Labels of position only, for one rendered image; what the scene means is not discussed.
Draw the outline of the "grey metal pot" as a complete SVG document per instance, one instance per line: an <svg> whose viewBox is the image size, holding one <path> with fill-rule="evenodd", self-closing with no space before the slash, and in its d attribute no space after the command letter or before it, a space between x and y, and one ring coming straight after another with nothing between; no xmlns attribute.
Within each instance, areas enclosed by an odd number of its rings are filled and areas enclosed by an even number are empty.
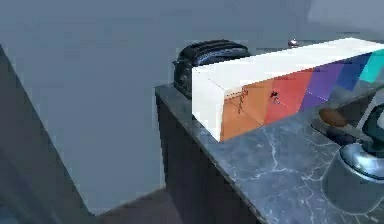
<svg viewBox="0 0 384 224"><path fill-rule="evenodd" d="M345 145L325 171L321 187L340 210L369 213L384 200L384 158L369 154L359 143Z"/></svg>

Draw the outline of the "dark teal kettle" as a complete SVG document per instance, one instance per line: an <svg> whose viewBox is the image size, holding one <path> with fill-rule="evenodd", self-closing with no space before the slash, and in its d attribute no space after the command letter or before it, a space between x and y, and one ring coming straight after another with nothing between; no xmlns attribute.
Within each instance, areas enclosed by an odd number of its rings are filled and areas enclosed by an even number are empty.
<svg viewBox="0 0 384 224"><path fill-rule="evenodd" d="M384 104L372 109L362 130L373 141L384 143Z"/></svg>

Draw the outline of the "white rainbow striped box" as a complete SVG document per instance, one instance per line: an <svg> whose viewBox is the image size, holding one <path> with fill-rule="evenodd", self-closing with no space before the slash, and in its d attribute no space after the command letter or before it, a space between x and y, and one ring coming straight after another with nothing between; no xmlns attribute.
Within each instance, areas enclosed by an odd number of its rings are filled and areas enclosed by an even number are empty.
<svg viewBox="0 0 384 224"><path fill-rule="evenodd" d="M374 82L384 44L344 38L192 70L192 114L221 142L329 100L335 88Z"/></svg>

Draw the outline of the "brown potato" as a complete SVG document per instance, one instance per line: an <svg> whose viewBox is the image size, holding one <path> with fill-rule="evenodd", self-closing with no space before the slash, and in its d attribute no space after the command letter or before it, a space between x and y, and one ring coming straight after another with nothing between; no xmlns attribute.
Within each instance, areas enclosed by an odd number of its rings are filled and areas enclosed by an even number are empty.
<svg viewBox="0 0 384 224"><path fill-rule="evenodd" d="M321 120L333 127L345 127L346 119L336 110L332 108L322 108L319 110Z"/></svg>

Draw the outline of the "black toaster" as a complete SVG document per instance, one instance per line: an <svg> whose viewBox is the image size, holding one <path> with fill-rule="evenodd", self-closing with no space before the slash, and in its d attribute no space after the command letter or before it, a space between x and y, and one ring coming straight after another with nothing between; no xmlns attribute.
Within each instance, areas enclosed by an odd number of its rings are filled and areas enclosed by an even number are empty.
<svg viewBox="0 0 384 224"><path fill-rule="evenodd" d="M249 57L245 45L231 40L207 40L190 44L173 61L174 87L188 100L192 98L192 69L194 67Z"/></svg>

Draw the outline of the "dark marble kitchen counter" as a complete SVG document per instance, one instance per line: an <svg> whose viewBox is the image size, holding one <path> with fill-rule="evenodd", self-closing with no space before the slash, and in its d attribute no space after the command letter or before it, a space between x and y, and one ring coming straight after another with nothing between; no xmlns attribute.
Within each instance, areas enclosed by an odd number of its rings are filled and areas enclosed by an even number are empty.
<svg viewBox="0 0 384 224"><path fill-rule="evenodd" d="M351 215L322 194L338 144L306 111L224 142L171 84L155 89L166 188L184 224L384 224L384 202Z"/></svg>

